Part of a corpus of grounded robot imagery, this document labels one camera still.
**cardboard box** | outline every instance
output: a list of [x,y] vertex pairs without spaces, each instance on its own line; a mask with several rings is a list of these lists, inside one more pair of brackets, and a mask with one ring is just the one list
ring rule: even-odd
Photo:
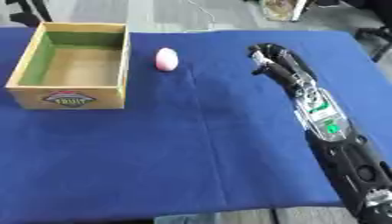
[[6,88],[26,109],[122,109],[129,51],[125,24],[42,23]]

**gray floor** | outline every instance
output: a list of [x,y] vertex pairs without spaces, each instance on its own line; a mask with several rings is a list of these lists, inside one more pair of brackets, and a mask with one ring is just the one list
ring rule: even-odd
[[[378,27],[371,12],[341,5],[313,7],[301,22],[281,23],[266,20],[255,3],[242,0],[46,0],[58,22],[128,23],[133,32],[203,32],[211,30],[341,30],[353,33],[358,27]],[[8,20],[7,13],[17,6],[5,6],[0,0],[0,25],[20,25]],[[367,50],[379,45],[368,41]],[[392,55],[379,64],[387,78],[392,77]],[[279,209],[282,224],[351,224],[350,215],[341,208],[301,207]],[[225,224],[269,224],[267,210],[220,213]]]

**robotic hand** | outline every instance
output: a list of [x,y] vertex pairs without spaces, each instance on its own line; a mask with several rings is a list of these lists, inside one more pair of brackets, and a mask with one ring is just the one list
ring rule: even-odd
[[267,74],[291,99],[306,141],[347,210],[360,224],[392,223],[391,170],[329,92],[318,87],[313,71],[280,45],[249,50],[258,65],[253,74]]

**green light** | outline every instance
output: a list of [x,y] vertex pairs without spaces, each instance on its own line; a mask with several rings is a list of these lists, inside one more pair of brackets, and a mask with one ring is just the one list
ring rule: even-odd
[[340,127],[336,124],[331,124],[326,126],[326,130],[328,131],[328,133],[334,134],[340,130]]
[[309,110],[308,112],[309,113],[313,113],[313,112],[317,112],[317,111],[322,110],[322,109],[327,109],[328,107],[329,107],[329,104],[328,104],[327,101],[325,101],[318,108],[313,108],[313,109]]

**white wire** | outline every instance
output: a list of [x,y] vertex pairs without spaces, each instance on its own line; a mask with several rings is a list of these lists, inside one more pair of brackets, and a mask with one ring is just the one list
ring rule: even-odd
[[193,0],[186,0],[189,4],[193,4],[196,7],[198,7],[202,12],[204,12],[205,14],[207,14],[210,18],[211,18],[211,26],[212,29],[215,29],[215,24],[216,24],[216,19],[215,16],[213,14],[211,14],[208,10],[204,9],[201,5],[195,3]]

